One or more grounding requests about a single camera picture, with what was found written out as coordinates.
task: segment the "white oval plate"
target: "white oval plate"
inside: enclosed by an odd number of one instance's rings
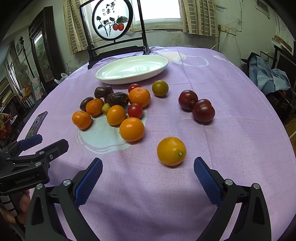
[[[134,83],[160,74],[167,65],[168,60],[158,55],[126,57],[102,67],[96,78],[111,85]]]

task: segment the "human hand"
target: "human hand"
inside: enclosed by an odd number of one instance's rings
[[[22,212],[17,216],[17,219],[24,226],[26,224],[27,211],[29,209],[29,205],[31,202],[31,198],[30,198],[29,194],[30,194],[29,190],[24,191],[24,194],[23,194],[22,198],[20,199],[20,203],[19,203],[20,209]],[[7,223],[15,224],[15,218],[12,215],[10,215],[8,211],[0,208],[0,212]]]

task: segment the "silver screw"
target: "silver screw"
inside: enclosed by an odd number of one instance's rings
[[[258,183],[254,183],[254,184],[253,184],[253,187],[254,187],[255,189],[260,189],[260,185],[259,185]]]
[[[231,186],[233,184],[233,181],[230,179],[225,180],[226,185]]]
[[[69,179],[63,181],[64,186],[69,186],[71,184],[71,181]]]
[[[42,187],[43,187],[42,183],[39,183],[39,184],[36,185],[37,189],[41,189]]]

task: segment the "purple tablecloth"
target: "purple tablecloth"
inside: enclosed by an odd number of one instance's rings
[[[50,185],[73,178],[95,157],[103,161],[100,179],[87,203],[80,206],[102,241],[196,240],[217,208],[194,174],[193,162],[198,156],[238,185],[261,185],[272,240],[277,240],[296,213],[296,174],[293,148],[272,106],[239,68],[216,51],[153,47],[151,54],[166,57],[169,65],[158,76],[139,83],[152,96],[143,118],[146,133],[139,143],[123,141],[118,128],[107,124],[105,115],[94,119],[87,131],[79,131],[71,121],[80,102],[104,85],[95,73],[124,57],[117,56],[90,70],[82,66],[46,97],[19,136],[23,139],[36,116],[47,110],[39,130],[43,142],[24,154],[62,138],[69,142],[68,152],[51,163]],[[156,80],[169,84],[164,99],[151,91]],[[115,92],[127,93],[127,88],[113,86]],[[186,89],[212,102],[216,115],[210,125],[198,124],[191,113],[180,108],[178,97]],[[176,168],[161,164],[157,158],[157,145],[167,136],[180,138],[187,148],[184,162]],[[229,236],[239,208],[237,205],[223,238]],[[61,222],[73,239],[63,216]]]

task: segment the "power outlet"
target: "power outlet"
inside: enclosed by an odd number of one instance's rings
[[[230,27],[230,26],[227,26],[227,25],[221,25],[221,31],[225,32],[225,33],[232,34],[232,35],[237,34],[237,29],[236,28],[233,28],[233,27]]]

